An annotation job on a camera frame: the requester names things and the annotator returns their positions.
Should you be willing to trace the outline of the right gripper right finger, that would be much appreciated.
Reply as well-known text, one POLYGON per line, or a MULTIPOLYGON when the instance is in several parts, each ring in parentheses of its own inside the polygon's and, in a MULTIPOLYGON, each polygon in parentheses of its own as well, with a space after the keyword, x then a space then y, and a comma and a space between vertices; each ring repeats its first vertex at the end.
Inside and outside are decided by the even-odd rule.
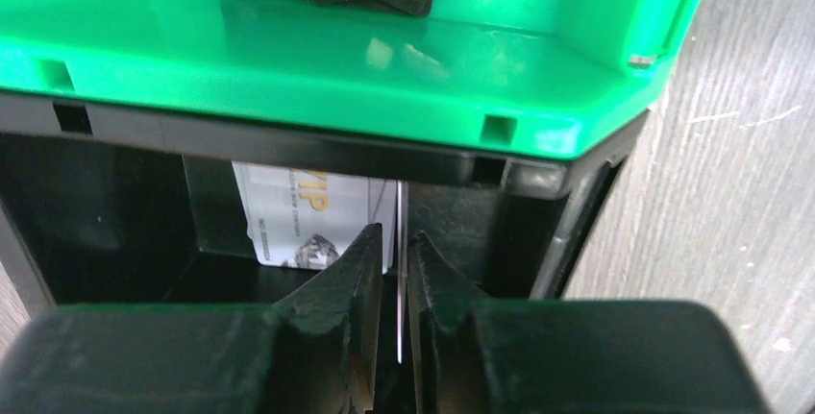
POLYGON ((493 298, 407 248, 420 413, 766 413, 724 323, 684 301, 493 298))

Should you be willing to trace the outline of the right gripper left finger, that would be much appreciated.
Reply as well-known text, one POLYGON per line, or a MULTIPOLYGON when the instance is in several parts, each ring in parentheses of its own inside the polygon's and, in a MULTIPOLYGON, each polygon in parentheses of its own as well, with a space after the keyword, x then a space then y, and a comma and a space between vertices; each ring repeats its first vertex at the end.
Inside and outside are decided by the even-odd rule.
POLYGON ((383 229, 273 304, 62 306, 1 365, 5 413, 363 413, 374 404, 383 229))

